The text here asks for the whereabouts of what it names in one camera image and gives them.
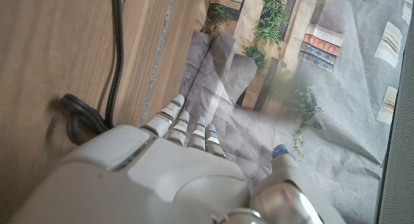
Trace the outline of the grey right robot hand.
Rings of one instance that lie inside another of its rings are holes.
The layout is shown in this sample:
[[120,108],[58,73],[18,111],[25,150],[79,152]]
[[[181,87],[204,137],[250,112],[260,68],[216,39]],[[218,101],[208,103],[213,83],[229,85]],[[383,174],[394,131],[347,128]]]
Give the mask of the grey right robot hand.
[[117,126],[63,158],[12,223],[343,223],[280,144],[250,191],[216,128],[177,95],[142,127]]

